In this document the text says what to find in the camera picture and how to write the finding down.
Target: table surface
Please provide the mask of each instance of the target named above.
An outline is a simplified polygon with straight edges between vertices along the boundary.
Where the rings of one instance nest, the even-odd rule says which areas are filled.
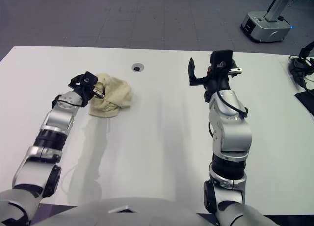
[[[203,206],[212,139],[201,86],[189,87],[192,57],[205,75],[211,52],[110,48],[14,47],[0,63],[0,191],[34,142],[51,102],[86,70],[132,87],[132,106],[101,119],[80,109],[63,148],[57,192],[43,203],[82,205],[113,197],[154,197]],[[234,53],[242,75],[230,79],[249,108],[253,142],[246,203],[263,214],[314,214],[314,122],[294,97],[288,56]],[[136,73],[131,66],[142,63]]]

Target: gray floor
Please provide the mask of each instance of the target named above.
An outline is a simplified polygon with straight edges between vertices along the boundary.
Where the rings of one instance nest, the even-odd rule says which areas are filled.
[[[272,0],[0,0],[0,60],[13,46],[80,46],[296,54],[314,40],[314,0],[283,15],[294,29],[256,44],[239,25]]]

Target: beige cloth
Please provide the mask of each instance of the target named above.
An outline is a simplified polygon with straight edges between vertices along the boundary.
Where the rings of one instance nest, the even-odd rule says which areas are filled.
[[[117,116],[120,108],[131,105],[131,88],[127,82],[106,73],[97,75],[98,82],[95,87],[99,91],[105,90],[105,97],[94,96],[90,101],[89,114],[102,118]]]

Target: robotic arm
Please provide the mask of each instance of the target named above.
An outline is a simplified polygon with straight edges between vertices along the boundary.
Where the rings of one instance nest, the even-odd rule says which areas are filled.
[[[62,148],[80,107],[94,96],[97,77],[89,72],[74,77],[73,91],[59,95],[52,102],[35,143],[31,146],[12,182],[12,189],[0,193],[0,226],[28,225],[43,198],[55,193],[61,167]]]
[[[245,205],[245,162],[252,142],[251,129],[245,121],[248,109],[230,90],[228,76],[242,73],[232,60],[232,51],[215,51],[211,67],[203,78],[194,75],[194,61],[188,72],[190,85],[203,85],[209,102],[209,132],[213,137],[210,180],[204,182],[205,208],[216,215],[222,226],[274,226],[270,219]]]

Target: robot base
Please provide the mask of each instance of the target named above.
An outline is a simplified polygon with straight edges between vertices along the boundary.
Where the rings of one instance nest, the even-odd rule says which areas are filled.
[[[291,25],[285,20],[268,22],[264,16],[266,11],[249,12],[240,28],[255,42],[278,42],[283,41],[291,30]]]

